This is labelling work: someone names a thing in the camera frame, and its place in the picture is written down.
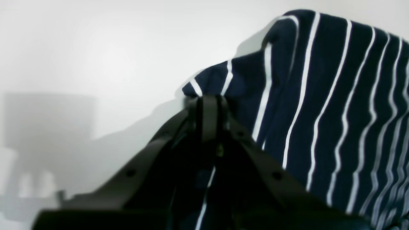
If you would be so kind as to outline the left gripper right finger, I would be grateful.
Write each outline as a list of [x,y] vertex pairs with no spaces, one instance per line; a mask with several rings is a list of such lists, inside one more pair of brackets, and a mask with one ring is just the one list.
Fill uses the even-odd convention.
[[209,127],[220,144],[216,183],[233,230],[369,230],[364,218],[346,215],[308,193],[252,140],[231,116],[222,96],[209,96]]

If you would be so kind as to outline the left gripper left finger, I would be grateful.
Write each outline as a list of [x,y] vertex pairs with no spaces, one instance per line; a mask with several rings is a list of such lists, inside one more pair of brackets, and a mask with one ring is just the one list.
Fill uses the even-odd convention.
[[147,146],[94,192],[42,211],[34,230],[201,230],[210,169],[204,165],[210,96],[191,98]]

